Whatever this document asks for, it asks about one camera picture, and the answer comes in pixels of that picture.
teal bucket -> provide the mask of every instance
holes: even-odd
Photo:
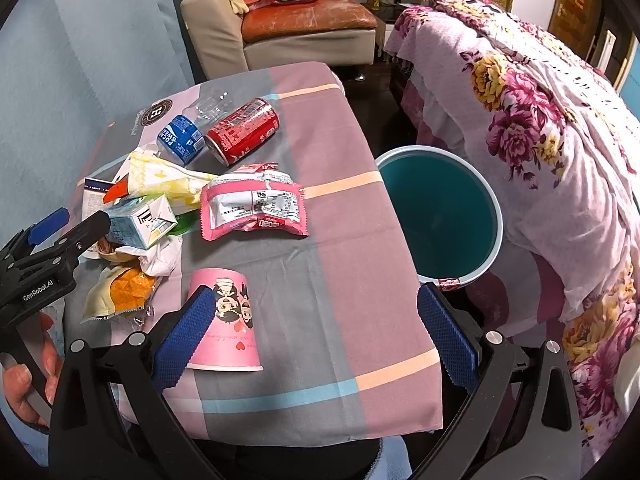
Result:
[[[376,159],[421,283],[457,288],[494,262],[502,213],[467,161],[431,146],[403,146]]]

human hand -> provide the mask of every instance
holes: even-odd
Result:
[[[40,325],[42,327],[42,336],[44,338],[44,346],[42,348],[42,363],[49,375],[45,386],[45,395],[49,404],[53,404],[58,387],[58,378],[60,370],[62,370],[62,358],[58,355],[56,347],[53,345],[47,330],[53,326],[53,320],[43,314],[40,315]],[[12,407],[15,414],[23,421],[30,424],[45,425],[44,420],[38,415],[31,405],[27,402],[26,396],[31,388],[31,372],[26,365],[15,365],[2,372],[2,386],[4,394],[9,406]]]

floral bedspread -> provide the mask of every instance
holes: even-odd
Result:
[[[418,138],[463,151],[494,189],[505,222],[502,252],[528,254],[533,281],[544,275],[561,285],[554,314],[542,291],[528,312],[511,302],[489,312],[489,322],[510,323],[513,334],[529,328],[520,320],[551,320],[563,332],[586,471],[624,423],[613,384],[638,336],[640,124],[610,83],[548,32],[479,0],[430,3],[398,18],[385,49],[414,66],[424,106],[414,121]],[[449,137],[425,124],[428,110],[443,110],[436,122],[450,122]],[[503,259],[517,274],[513,254]]]

blue bottle label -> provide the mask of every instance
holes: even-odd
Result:
[[[202,134],[184,115],[175,116],[160,131],[158,143],[175,155],[184,166],[189,164],[204,147]]]

beige sofa armrest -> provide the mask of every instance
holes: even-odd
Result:
[[[182,17],[208,79],[247,72],[241,25],[229,0],[183,0]]]

